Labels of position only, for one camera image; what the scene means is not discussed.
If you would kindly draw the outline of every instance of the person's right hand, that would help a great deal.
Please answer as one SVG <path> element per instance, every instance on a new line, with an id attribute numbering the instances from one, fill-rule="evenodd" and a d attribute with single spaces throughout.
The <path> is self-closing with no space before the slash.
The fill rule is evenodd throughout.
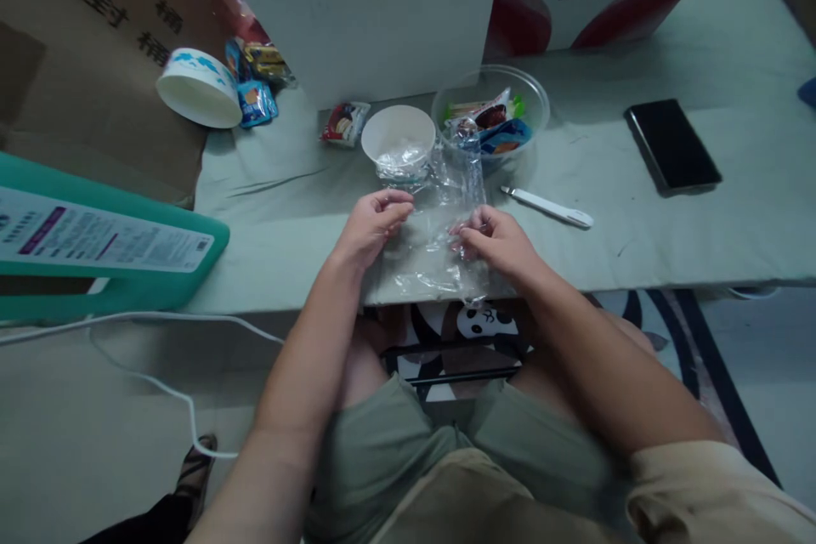
<path id="1" fill-rule="evenodd" d="M 467 225 L 459 231 L 465 247 L 511 282 L 523 283 L 549 270 L 513 215 L 484 205 L 476 209 Z"/>

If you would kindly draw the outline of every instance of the clear plastic bowl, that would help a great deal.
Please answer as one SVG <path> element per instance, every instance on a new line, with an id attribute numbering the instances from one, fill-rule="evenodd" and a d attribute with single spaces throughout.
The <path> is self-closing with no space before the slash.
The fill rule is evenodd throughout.
<path id="1" fill-rule="evenodd" d="M 518 162 L 538 135 L 544 131 L 550 121 L 550 101 L 544 88 L 535 78 L 518 68 L 487 64 L 456 79 L 433 97 L 431 118 L 436 126 L 437 135 L 443 144 L 456 148 L 456 143 L 450 142 L 445 132 L 448 105 L 492 100 L 508 87 L 511 97 L 521 95 L 524 101 L 524 114 L 520 119 L 530 127 L 533 135 L 515 150 L 498 155 L 483 154 L 482 172 L 485 175 L 505 167 L 510 162 Z"/>

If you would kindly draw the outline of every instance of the beige shirt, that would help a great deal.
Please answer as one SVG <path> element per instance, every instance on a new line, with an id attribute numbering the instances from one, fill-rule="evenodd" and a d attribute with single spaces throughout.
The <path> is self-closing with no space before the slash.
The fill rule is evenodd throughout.
<path id="1" fill-rule="evenodd" d="M 632 456 L 627 515 L 649 544 L 816 542 L 816 515 L 735 448 L 682 442 Z M 419 480 L 375 535 L 377 544 L 539 541 L 606 544 L 620 536 L 535 501 L 480 450 L 450 453 Z"/>

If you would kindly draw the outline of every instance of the hand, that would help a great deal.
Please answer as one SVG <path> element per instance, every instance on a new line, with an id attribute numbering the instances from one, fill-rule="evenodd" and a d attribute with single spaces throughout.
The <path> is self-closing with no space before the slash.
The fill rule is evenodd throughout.
<path id="1" fill-rule="evenodd" d="M 467 250 L 478 253 L 514 284 L 524 285 L 550 271 L 513 215 L 494 207 L 477 208 L 459 237 Z"/>
<path id="2" fill-rule="evenodd" d="M 333 254 L 365 270 L 414 210 L 414 196 L 382 190 L 361 197 L 348 216 Z"/>

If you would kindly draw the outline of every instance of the floor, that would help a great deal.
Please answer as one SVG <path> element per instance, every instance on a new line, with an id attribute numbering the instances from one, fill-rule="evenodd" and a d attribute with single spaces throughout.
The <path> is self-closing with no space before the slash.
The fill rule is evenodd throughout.
<path id="1" fill-rule="evenodd" d="M 783 486 L 816 507 L 816 289 L 700 299 Z M 285 335 L 295 314 L 256 316 Z M 94 338 L 193 395 L 198 428 L 237 451 L 277 345 L 227 323 L 121 324 Z M 190 446 L 186 405 L 104 362 L 84 332 L 0 348 L 0 541 L 74 542 L 169 492 Z M 230 468 L 218 461 L 217 490 Z"/>

